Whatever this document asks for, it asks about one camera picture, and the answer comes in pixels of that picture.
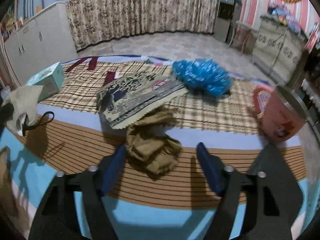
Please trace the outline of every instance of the white cabinet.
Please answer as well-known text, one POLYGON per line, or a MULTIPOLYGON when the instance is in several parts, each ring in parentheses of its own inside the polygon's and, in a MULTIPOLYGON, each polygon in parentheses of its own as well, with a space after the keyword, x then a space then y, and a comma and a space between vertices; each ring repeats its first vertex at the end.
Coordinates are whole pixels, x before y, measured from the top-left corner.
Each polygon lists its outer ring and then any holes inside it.
POLYGON ((76 59, 65 3, 56 2, 33 16, 4 47, 21 85, 56 62, 76 59))

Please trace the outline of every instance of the black strap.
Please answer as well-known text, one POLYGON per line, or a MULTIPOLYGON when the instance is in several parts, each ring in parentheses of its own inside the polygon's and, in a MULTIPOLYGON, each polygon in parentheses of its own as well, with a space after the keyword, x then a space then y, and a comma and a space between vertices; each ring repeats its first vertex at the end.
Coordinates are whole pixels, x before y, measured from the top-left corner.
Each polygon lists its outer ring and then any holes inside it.
POLYGON ((48 112, 45 112, 42 117, 40 118, 40 121, 34 125, 31 125, 31 126, 27 126, 26 125, 26 121, 23 123, 23 126, 22 126, 22 134, 23 136, 26 136, 26 131, 28 130, 34 130, 36 129, 38 126, 41 126, 41 125, 45 125, 45 124, 48 124, 49 122, 52 122, 52 120, 54 119, 54 112, 52 111, 48 111, 48 112), (49 115, 49 114, 52 114, 52 118, 47 121, 47 122, 44 122, 44 123, 41 123, 42 119, 46 116, 46 115, 49 115))

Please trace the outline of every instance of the mug handle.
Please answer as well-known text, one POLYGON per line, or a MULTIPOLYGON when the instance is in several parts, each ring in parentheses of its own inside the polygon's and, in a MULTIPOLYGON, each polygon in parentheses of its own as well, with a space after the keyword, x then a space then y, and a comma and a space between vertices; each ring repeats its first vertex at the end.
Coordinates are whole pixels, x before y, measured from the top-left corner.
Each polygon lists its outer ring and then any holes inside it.
POLYGON ((254 89, 252 98, 253 98, 253 104, 254 104, 254 107, 256 109, 257 114, 259 114, 261 112, 259 101, 258 101, 258 93, 260 91, 267 91, 271 94, 274 91, 274 88, 262 84, 262 85, 257 86, 254 89))

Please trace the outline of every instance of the plaid tablecloth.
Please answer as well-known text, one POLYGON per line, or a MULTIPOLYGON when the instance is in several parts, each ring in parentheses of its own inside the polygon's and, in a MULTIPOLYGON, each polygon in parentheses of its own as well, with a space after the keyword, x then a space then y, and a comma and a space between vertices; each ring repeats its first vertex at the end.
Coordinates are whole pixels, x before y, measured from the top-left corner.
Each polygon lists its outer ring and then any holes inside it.
MULTIPOLYGON (((119 76, 137 71, 152 71, 169 75, 170 65, 150 64, 149 62, 106 63, 97 62, 94 70, 87 70, 89 63, 82 63, 66 73, 61 91, 44 100, 41 104, 71 110, 97 113, 96 92, 103 86, 107 72, 119 72, 119 76)), ((257 134, 258 126, 251 107, 252 92, 257 86, 247 80, 234 79, 231 95, 215 101, 199 91, 191 91, 176 97, 165 104, 175 108, 177 127, 203 130, 228 131, 257 134)))

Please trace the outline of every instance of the pink striped wallpaper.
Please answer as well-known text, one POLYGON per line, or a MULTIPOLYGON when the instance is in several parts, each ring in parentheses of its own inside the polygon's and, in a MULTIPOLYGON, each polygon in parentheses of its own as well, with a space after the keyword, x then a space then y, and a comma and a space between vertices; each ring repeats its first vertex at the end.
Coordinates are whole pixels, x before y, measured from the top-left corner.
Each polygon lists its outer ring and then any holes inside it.
POLYGON ((320 23, 320 17, 309 0, 301 0, 297 3, 285 3, 282 0, 242 0, 240 20, 258 29, 260 27, 260 15, 267 11, 270 2, 286 5, 307 33, 315 22, 320 23))

